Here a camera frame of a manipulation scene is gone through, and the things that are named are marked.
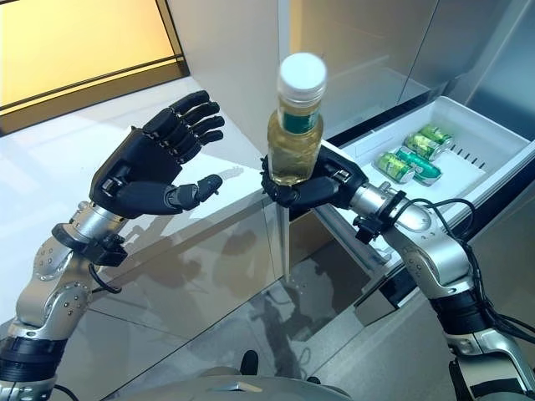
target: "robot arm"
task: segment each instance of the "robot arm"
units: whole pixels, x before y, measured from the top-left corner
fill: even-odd
[[[369,243],[381,234],[400,254],[436,311],[455,356],[450,372],[458,399],[500,392],[532,396],[531,368],[516,342],[492,319],[467,245],[443,231],[436,211],[412,204],[386,182],[371,185],[355,163],[324,146],[312,178],[293,187],[274,184],[266,160],[262,166],[262,186],[274,201],[298,209],[325,203],[351,209],[360,241]]]
[[[206,91],[163,109],[130,134],[94,175],[90,202],[57,224],[39,248],[33,275],[17,302],[17,317],[0,342],[0,400],[48,399],[65,345],[87,310],[93,280],[111,292],[97,266],[118,266],[127,256],[119,232],[143,214],[188,211],[217,193],[218,175],[174,186],[182,165],[203,145],[220,140],[224,125]]]

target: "white bottle cap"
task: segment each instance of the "white bottle cap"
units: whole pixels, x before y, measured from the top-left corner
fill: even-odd
[[[286,57],[278,73],[278,92],[290,103],[307,107],[319,101],[325,92],[327,67],[311,53]]]

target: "refrigerator drawer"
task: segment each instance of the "refrigerator drawer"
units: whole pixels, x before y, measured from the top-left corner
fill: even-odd
[[[440,127],[454,137],[455,145],[446,150],[433,163],[442,170],[442,177],[431,186],[423,186],[412,180],[398,184],[374,168],[373,163],[382,152],[396,151],[407,135],[426,124]],[[384,181],[397,190],[407,193],[409,199],[421,197],[430,201],[443,201],[462,197],[476,207],[507,183],[522,167],[535,158],[535,142],[529,142],[486,117],[440,97],[365,137],[342,146],[341,149],[360,166],[374,185]],[[467,216],[467,206],[456,204],[443,206],[446,220],[455,225]],[[354,259],[376,277],[398,265],[400,257],[382,239],[370,245],[378,255],[369,257],[371,248],[363,248],[354,239],[356,228],[352,226],[355,213],[332,206],[316,210],[319,219],[331,230]]]

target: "white countertop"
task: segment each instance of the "white countertop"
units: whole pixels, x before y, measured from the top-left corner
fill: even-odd
[[[191,77],[179,79],[0,138],[0,324],[14,316],[35,252],[56,223],[68,221],[76,205],[89,199],[94,172],[128,134],[128,127],[142,126],[168,104],[200,89]],[[226,121],[225,138],[203,147],[174,182],[187,184],[219,174],[224,179],[220,195],[177,216],[130,221],[121,232],[127,238],[128,268],[265,197],[258,174],[260,153],[224,112],[220,114]]]

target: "green can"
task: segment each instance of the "green can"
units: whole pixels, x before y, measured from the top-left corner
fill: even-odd
[[[434,184],[442,177],[441,169],[423,157],[418,156],[415,152],[405,146],[401,146],[401,148],[395,152],[395,155],[398,159],[404,161],[407,165],[410,165],[415,169],[415,179],[423,185]]]
[[[415,175],[415,169],[407,165],[403,160],[398,159],[393,153],[381,153],[375,161],[375,165],[392,180],[400,184],[409,182]]]
[[[426,136],[418,133],[407,136],[405,145],[407,148],[413,150],[416,154],[429,161],[436,159],[444,150],[444,148],[438,145],[434,140],[430,140]]]
[[[453,145],[453,137],[451,135],[444,134],[440,128],[434,127],[433,125],[428,124],[418,132],[424,135],[426,138],[434,140],[438,145],[444,146],[445,148],[449,148]]]

